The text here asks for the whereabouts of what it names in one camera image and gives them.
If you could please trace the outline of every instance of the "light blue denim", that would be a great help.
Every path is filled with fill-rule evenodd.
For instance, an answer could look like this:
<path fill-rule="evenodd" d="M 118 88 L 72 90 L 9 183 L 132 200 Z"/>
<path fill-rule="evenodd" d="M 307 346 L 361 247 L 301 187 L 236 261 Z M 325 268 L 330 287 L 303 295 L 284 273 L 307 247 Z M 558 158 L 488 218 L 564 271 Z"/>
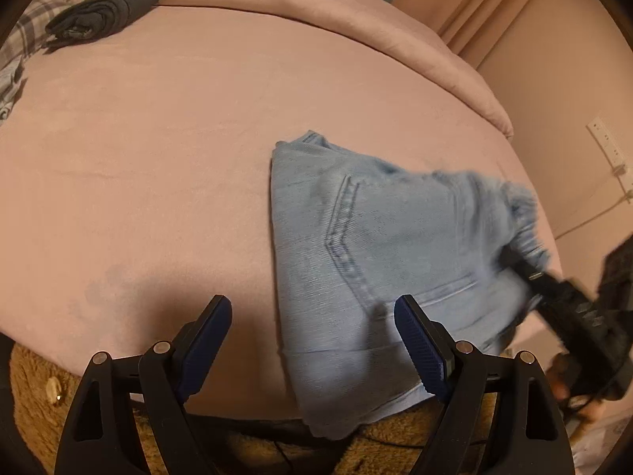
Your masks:
<path fill-rule="evenodd" d="M 544 268 L 536 203 L 476 173 L 409 173 L 309 132 L 273 153 L 271 205 L 284 357 L 303 420 L 340 439 L 428 398 L 396 330 L 414 295 L 457 339 L 499 353 L 528 310 L 496 258 Z"/>

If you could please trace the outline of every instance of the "plaid fabric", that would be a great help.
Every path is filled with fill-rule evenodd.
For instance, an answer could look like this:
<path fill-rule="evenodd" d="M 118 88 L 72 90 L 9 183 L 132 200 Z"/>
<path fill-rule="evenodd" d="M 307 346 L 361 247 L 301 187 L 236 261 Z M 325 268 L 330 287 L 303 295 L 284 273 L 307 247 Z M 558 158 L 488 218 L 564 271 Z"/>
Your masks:
<path fill-rule="evenodd" d="M 61 0 L 33 0 L 0 48 L 0 69 L 18 55 L 26 59 L 37 52 L 48 36 L 44 27 L 68 6 Z"/>

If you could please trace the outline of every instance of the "power strip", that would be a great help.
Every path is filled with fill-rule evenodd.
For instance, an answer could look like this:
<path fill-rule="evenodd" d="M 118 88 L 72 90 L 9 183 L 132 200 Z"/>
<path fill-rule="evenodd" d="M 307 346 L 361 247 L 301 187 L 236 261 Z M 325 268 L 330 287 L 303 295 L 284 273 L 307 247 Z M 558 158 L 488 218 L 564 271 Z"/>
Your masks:
<path fill-rule="evenodd" d="M 604 152 L 613 170 L 613 175 L 620 181 L 624 194 L 629 204 L 631 204 L 633 202 L 633 166 L 628 165 L 611 131 L 606 127 L 599 116 L 596 116 L 593 121 L 587 125 L 587 128 Z"/>

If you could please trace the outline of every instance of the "wall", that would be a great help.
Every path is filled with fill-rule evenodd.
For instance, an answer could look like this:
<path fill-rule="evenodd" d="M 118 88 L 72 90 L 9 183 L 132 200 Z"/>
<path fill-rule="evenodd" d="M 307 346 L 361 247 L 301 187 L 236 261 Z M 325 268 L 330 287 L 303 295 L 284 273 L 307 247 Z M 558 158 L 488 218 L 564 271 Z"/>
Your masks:
<path fill-rule="evenodd" d="M 479 71 L 514 122 L 555 236 L 624 195 L 586 128 L 600 115 L 633 169 L 633 52 L 599 0 L 530 0 Z M 633 204 L 622 203 L 559 239 L 565 276 L 593 291 L 603 256 L 631 232 Z M 633 391 L 609 412 L 627 407 Z"/>

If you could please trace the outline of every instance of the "gold button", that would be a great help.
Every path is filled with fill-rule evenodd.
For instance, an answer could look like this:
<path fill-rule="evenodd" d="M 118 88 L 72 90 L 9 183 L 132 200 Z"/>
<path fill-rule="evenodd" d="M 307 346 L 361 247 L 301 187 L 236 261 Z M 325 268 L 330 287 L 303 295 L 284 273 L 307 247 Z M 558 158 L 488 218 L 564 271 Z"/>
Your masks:
<path fill-rule="evenodd" d="M 51 405 L 61 403 L 64 394 L 61 389 L 61 383 L 57 377 L 51 377 L 46 381 L 46 398 Z"/>

